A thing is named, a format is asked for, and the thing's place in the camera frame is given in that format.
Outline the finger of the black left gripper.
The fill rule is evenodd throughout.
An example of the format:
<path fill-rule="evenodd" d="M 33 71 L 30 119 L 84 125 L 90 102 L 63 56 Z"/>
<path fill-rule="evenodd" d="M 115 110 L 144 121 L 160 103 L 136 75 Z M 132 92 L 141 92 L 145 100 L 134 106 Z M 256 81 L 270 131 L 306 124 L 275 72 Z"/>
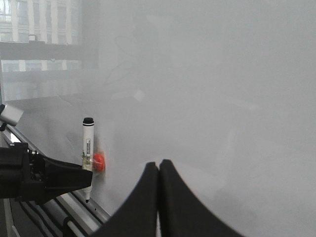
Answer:
<path fill-rule="evenodd" d="M 42 156 L 45 161 L 45 176 L 47 178 L 92 178 L 92 171 L 82 169 L 80 165 Z"/>
<path fill-rule="evenodd" d="M 48 176 L 37 199 L 38 204 L 46 203 L 60 195 L 87 188 L 92 183 L 92 172 L 57 174 Z"/>

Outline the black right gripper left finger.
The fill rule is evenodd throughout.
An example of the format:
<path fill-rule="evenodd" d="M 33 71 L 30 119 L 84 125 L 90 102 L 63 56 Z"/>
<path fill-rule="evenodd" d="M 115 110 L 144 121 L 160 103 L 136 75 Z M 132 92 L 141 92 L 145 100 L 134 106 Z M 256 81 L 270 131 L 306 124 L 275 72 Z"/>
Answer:
<path fill-rule="evenodd" d="M 145 165 L 135 188 L 93 237 L 155 237 L 158 211 L 158 168 Z"/>

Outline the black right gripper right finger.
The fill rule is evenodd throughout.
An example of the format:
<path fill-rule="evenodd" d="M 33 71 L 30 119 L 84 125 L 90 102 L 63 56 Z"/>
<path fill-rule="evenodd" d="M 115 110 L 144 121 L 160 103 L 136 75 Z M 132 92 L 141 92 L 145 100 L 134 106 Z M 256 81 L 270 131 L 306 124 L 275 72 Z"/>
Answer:
<path fill-rule="evenodd" d="M 240 237 L 194 195 L 173 162 L 159 166 L 158 212 L 163 237 Z"/>

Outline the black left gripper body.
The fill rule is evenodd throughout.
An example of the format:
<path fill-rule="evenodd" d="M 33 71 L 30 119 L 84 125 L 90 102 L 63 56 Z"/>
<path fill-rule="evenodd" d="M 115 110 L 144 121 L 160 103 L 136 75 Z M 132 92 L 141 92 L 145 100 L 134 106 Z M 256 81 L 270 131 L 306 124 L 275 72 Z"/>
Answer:
<path fill-rule="evenodd" d="M 46 201 L 45 156 L 29 150 L 27 143 L 0 149 L 0 198 Z"/>

